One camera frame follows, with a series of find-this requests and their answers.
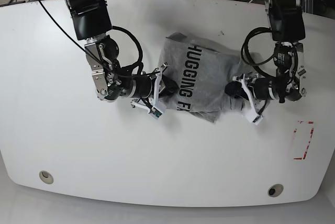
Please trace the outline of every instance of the black letter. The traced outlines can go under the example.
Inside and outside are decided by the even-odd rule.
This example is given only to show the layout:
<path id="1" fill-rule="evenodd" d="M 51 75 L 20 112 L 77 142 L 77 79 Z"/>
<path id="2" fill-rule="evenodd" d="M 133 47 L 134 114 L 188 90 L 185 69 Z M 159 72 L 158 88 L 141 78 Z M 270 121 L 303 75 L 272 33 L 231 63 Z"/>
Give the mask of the black letter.
<path id="1" fill-rule="evenodd" d="M 187 106 L 188 110 L 185 110 L 185 111 L 189 111 L 190 108 L 191 108 L 191 104 L 188 104 L 188 103 L 178 102 L 178 104 L 181 104 L 182 107 L 184 107 L 184 108 Z"/>
<path id="2" fill-rule="evenodd" d="M 192 91 L 189 91 L 187 89 L 181 89 L 179 90 L 179 95 L 181 95 L 182 97 L 192 97 L 193 93 Z"/>
<path id="3" fill-rule="evenodd" d="M 191 87 L 194 87 L 194 83 L 189 83 L 189 82 L 182 81 L 182 84 L 180 85 L 181 89 L 186 88 L 186 89 L 193 90 Z"/>
<path id="4" fill-rule="evenodd" d="M 185 62 L 185 66 L 186 66 L 187 68 L 196 70 L 197 68 L 199 68 L 199 63 L 198 63 L 198 62 L 194 62 L 194 61 L 187 60 L 187 61 Z"/>
<path id="5" fill-rule="evenodd" d="M 177 108 L 178 108 L 178 110 L 182 110 L 182 111 L 189 111 L 189 110 L 182 109 L 182 108 L 179 108 L 179 107 L 177 107 Z"/>
<path id="6" fill-rule="evenodd" d="M 191 47 L 188 47 L 189 50 L 195 50 L 195 51 L 198 51 L 198 52 L 202 52 L 201 49 L 197 49 L 196 46 L 194 46 L 194 48 L 191 48 Z"/>
<path id="7" fill-rule="evenodd" d="M 185 70 L 184 71 L 184 76 L 187 76 L 187 77 L 196 77 L 197 76 L 197 72 L 196 71 L 191 71 L 191 70 Z"/>
<path id="8" fill-rule="evenodd" d="M 184 81 L 190 81 L 190 82 L 194 82 L 195 83 L 195 79 L 187 79 L 187 78 L 183 77 L 182 80 L 184 80 Z"/>
<path id="9" fill-rule="evenodd" d="M 200 60 L 200 58 L 194 58 L 194 57 L 192 57 L 191 54 L 194 54 L 194 55 L 201 55 L 201 54 L 199 54 L 199 53 L 189 51 L 189 52 L 187 53 L 187 58 L 190 58 L 190 59 L 193 59 L 193 60 L 198 60 L 198 61 Z"/>

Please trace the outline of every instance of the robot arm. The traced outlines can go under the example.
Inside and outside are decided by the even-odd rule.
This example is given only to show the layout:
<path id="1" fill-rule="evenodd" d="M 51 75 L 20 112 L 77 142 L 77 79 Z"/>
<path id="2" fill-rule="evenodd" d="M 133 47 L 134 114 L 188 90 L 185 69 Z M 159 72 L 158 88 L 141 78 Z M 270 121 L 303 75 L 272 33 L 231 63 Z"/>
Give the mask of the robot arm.
<path id="1" fill-rule="evenodd" d="M 296 101 L 306 95 L 303 87 L 306 73 L 303 65 L 303 45 L 299 43 L 299 40 L 305 38 L 301 3 L 301 0 L 266 0 L 271 28 L 253 30 L 241 50 L 242 59 L 253 66 L 255 72 L 236 77 L 226 87 L 228 95 L 243 97 L 251 100 L 252 104 L 256 104 L 255 100 L 267 102 L 278 99 L 283 103 L 287 98 Z M 150 74 L 142 72 L 143 53 L 139 42 L 127 30 L 111 25 L 105 0 L 66 0 L 66 4 L 73 19 L 77 39 L 86 40 L 86 56 L 92 69 L 98 98 L 107 101 L 114 101 L 120 96 L 135 98 L 132 101 L 133 106 L 146 107 L 151 115 L 158 118 L 165 108 L 159 104 L 157 98 L 171 95 L 178 89 L 172 80 L 162 75 L 166 65 Z M 117 43 L 106 35 L 111 29 L 126 33 L 135 42 L 139 50 L 137 62 L 120 66 L 117 60 Z M 272 33 L 272 38 L 276 41 L 272 57 L 263 62 L 273 59 L 277 66 L 276 76 L 262 71 L 259 66 L 263 63 L 256 64 L 248 49 L 249 40 L 264 32 Z M 251 121 L 258 121 L 263 110 L 264 108 L 255 109 L 255 118 Z"/>
<path id="2" fill-rule="evenodd" d="M 105 0 L 65 0 L 71 13 L 74 30 L 78 40 L 86 40 L 86 58 L 92 70 L 92 78 L 100 100 L 115 101 L 118 97 L 133 98 L 133 106 L 146 108 L 154 118 L 159 118 L 165 107 L 159 97 L 172 95 L 177 84 L 163 75 L 167 64 L 145 74 L 143 70 L 143 52 L 140 43 L 126 29 L 112 26 Z M 121 67 L 117 60 L 117 43 L 106 35 L 110 30 L 126 33 L 136 44 L 138 60 Z"/>
<path id="3" fill-rule="evenodd" d="M 305 38 L 305 26 L 302 17 L 301 0 L 265 0 L 270 28 L 257 28 L 249 33 L 242 49 L 242 60 L 252 66 L 255 72 L 241 77 L 235 77 L 226 86 L 226 94 L 232 97 L 242 97 L 249 100 L 252 115 L 249 121 L 258 123 L 262 118 L 264 106 L 256 108 L 259 101 L 285 99 L 297 101 L 306 96 L 304 79 L 304 48 L 300 40 Z M 249 52 L 249 40 L 261 33 L 271 33 L 275 43 L 273 55 L 262 63 L 255 63 Z M 272 76 L 261 70 L 260 66 L 273 59 L 277 67 L 276 75 Z"/>

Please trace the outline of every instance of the circular hole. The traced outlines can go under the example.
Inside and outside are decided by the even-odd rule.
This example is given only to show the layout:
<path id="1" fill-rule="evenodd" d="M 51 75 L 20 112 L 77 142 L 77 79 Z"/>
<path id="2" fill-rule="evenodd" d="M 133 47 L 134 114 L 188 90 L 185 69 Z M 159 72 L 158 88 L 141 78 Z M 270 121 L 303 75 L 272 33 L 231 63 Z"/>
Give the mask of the circular hole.
<path id="1" fill-rule="evenodd" d="M 49 178 L 49 174 L 46 173 L 46 172 L 42 172 L 42 176 L 43 176 L 44 178 Z"/>
<path id="2" fill-rule="evenodd" d="M 52 175 L 50 173 L 46 172 L 46 171 L 41 171 L 39 173 L 39 177 L 46 184 L 51 185 L 53 183 Z"/>
<path id="3" fill-rule="evenodd" d="M 270 195 L 270 196 L 274 195 L 275 193 L 276 193 L 276 190 L 275 190 L 275 189 L 271 188 L 271 189 L 269 190 L 269 195 Z"/>
<path id="4" fill-rule="evenodd" d="M 269 188 L 269 190 L 267 191 L 267 194 L 272 197 L 278 197 L 284 190 L 284 186 L 281 184 L 276 184 L 272 187 Z"/>

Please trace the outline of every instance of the white table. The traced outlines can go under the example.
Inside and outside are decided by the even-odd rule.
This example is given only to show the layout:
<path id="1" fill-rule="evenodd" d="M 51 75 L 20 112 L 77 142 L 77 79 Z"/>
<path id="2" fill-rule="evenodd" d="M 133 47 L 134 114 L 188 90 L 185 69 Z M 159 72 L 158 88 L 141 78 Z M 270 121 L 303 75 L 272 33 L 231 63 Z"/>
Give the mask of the white table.
<path id="1" fill-rule="evenodd" d="M 255 4 L 107 2 L 112 23 L 141 42 L 146 71 L 156 67 L 164 38 L 173 32 L 239 50 L 248 32 L 268 26 L 264 6 Z M 75 38 L 65 3 L 45 5 Z M 155 121 L 129 100 L 100 102 L 84 53 L 39 4 L 0 8 L 0 150 L 8 175 L 41 190 L 145 205 L 251 206 L 312 198 L 335 148 L 335 21 L 312 15 L 304 21 L 308 94 L 295 103 L 272 102 L 256 127 L 238 113 L 216 124 L 176 111 Z M 132 63 L 135 45 L 119 32 L 110 35 L 121 64 Z M 263 35 L 250 48 L 265 58 L 274 43 Z M 304 155 L 311 127 L 306 158 L 294 160 Z M 40 180 L 43 170 L 53 184 Z M 277 198 L 267 194 L 274 184 L 284 186 Z"/>

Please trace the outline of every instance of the gray t-shirt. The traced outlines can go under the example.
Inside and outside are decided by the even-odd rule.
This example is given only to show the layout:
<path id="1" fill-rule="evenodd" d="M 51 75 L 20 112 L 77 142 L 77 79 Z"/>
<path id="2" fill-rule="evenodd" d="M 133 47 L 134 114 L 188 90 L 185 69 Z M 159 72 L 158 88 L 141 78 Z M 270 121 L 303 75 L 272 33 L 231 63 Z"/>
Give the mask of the gray t-shirt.
<path id="1" fill-rule="evenodd" d="M 164 75 L 180 88 L 162 99 L 168 109 L 189 111 L 211 122 L 221 111 L 242 110 L 243 100 L 226 95 L 225 87 L 233 76 L 248 73 L 250 68 L 237 55 L 213 49 L 215 44 L 178 32 L 167 37 L 159 65 L 168 63 Z"/>

